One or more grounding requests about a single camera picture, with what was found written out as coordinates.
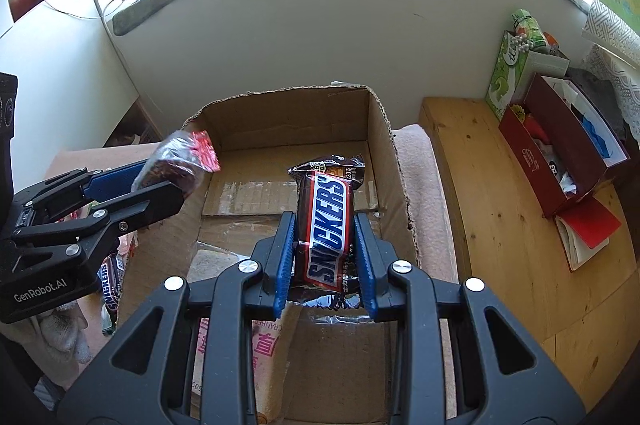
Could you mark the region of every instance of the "open red box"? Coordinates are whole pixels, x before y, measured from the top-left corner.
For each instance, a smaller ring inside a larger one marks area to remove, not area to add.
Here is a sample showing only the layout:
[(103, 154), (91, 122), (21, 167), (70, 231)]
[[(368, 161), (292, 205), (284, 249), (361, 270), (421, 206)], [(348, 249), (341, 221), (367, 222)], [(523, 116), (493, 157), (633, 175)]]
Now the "open red box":
[(572, 206), (599, 183), (612, 179), (628, 160), (623, 148), (626, 159), (607, 166), (580, 121), (541, 75), (534, 76), (524, 105), (546, 132), (576, 185), (576, 194), (567, 195), (562, 191), (529, 132), (508, 108), (500, 122), (500, 131), (527, 175), (545, 217)]

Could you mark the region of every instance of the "wooden surface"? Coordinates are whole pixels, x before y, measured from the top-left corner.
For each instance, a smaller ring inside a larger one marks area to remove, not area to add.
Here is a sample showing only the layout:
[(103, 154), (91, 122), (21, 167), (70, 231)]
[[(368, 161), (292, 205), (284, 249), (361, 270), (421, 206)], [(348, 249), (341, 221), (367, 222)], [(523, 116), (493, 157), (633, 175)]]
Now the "wooden surface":
[[(468, 254), (463, 267), (468, 264), (507, 304), (593, 407), (640, 339), (640, 278), (613, 186), (601, 188), (596, 198), (622, 227), (572, 273), (556, 225), (542, 217), (484, 101), (427, 98), (420, 124), (441, 149), (436, 158), (452, 231), (463, 233), (454, 241), (466, 244), (456, 257)], [(457, 217), (461, 225), (453, 224)]]

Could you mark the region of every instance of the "open cardboard box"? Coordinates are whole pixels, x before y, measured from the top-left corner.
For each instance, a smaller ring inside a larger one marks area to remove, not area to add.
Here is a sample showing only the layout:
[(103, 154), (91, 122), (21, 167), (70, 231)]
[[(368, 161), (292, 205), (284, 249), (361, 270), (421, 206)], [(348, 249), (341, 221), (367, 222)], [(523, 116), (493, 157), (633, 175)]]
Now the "open cardboard box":
[[(207, 105), (187, 126), (209, 132), (222, 170), (180, 213), (139, 231), (124, 276), (119, 322), (171, 275), (185, 276), (196, 240), (251, 254), (274, 235), (280, 214), (295, 212), (287, 169), (326, 156), (360, 154), (366, 181), (357, 210), (379, 214), (382, 237), (416, 262), (413, 223), (389, 122), (366, 87), (303, 87), (246, 94)], [(390, 324), (323, 325), (326, 312), (304, 309), (292, 338), (284, 383), (286, 423), (382, 423), (392, 368)]]
[[(580, 121), (540, 74), (533, 78), (524, 105), (551, 140), (554, 151), (576, 185), (576, 195), (568, 196), (562, 191), (529, 132), (507, 108), (500, 122), (500, 131), (527, 175), (545, 217), (569, 208), (602, 182), (613, 179), (623, 165), (624, 162), (620, 162), (607, 166)], [(622, 151), (628, 160), (623, 147)]]

